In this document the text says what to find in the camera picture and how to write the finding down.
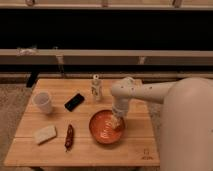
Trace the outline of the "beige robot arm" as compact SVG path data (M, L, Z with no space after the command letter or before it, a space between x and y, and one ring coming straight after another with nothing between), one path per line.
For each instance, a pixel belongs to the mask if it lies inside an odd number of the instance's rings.
M132 99L163 105L160 171L213 171L213 80L191 77L137 85L126 77L112 85L111 94L117 117L128 113Z

